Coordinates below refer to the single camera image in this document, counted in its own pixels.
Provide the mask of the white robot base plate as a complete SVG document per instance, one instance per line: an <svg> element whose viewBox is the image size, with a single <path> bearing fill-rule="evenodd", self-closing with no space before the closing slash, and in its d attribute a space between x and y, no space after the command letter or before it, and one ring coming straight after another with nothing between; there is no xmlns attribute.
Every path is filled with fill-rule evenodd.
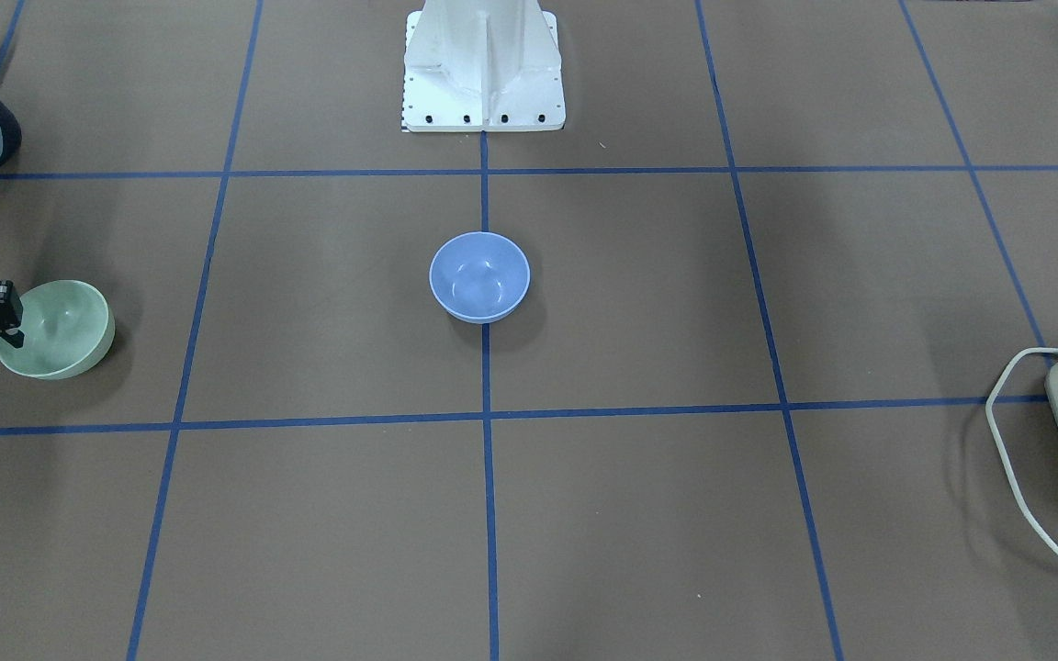
<svg viewBox="0 0 1058 661"><path fill-rule="evenodd" d="M557 16L537 1L427 1L406 16L404 38L401 129L566 126Z"/></svg>

